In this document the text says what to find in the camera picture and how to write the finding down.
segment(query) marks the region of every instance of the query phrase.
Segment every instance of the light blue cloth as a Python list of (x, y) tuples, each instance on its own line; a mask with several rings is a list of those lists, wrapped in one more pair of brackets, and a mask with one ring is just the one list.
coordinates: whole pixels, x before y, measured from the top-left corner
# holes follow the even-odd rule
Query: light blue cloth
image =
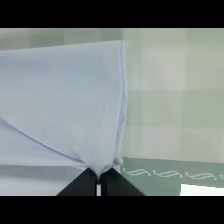
[(121, 164), (123, 59), (120, 41), (0, 51), (0, 165)]

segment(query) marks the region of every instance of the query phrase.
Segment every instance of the white decorative motif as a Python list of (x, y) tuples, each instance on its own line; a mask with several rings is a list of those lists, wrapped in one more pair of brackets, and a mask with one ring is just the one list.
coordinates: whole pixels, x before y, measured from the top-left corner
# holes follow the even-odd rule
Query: white decorative motif
[(160, 177), (172, 177), (172, 176), (179, 176), (180, 178), (183, 178), (183, 175), (180, 174), (177, 171), (167, 171), (163, 173), (156, 173), (156, 170), (152, 171), (155, 175), (160, 176)]
[[(123, 172), (125, 172), (131, 176), (138, 176), (138, 175), (142, 175), (142, 174), (147, 174), (148, 176), (151, 176), (151, 173), (144, 169), (126, 171), (125, 168), (123, 168)], [(164, 178), (173, 177), (173, 176), (179, 176), (180, 178), (184, 177), (184, 175), (182, 175), (181, 173), (179, 173), (177, 171), (166, 171), (163, 173), (157, 173), (156, 170), (153, 170), (152, 173), (154, 175), (164, 177)], [(213, 178), (214, 181), (218, 180), (218, 178), (211, 173), (199, 173), (199, 174), (189, 175), (188, 172), (185, 172), (185, 176), (190, 177), (191, 179), (194, 179), (194, 180), (204, 180), (204, 179), (208, 179), (208, 178)], [(219, 174), (219, 178), (224, 180), (224, 174)]]
[(207, 178), (213, 178), (214, 180), (217, 180), (217, 177), (211, 173), (200, 173), (200, 174), (195, 174), (195, 175), (189, 175), (188, 172), (186, 172), (185, 175), (194, 180), (204, 180)]
[(219, 174), (219, 177), (224, 180), (224, 174)]
[(131, 176), (138, 176), (141, 174), (147, 174), (148, 176), (151, 176), (151, 173), (149, 173), (147, 170), (144, 170), (144, 169), (126, 171), (125, 168), (123, 168), (123, 171)]

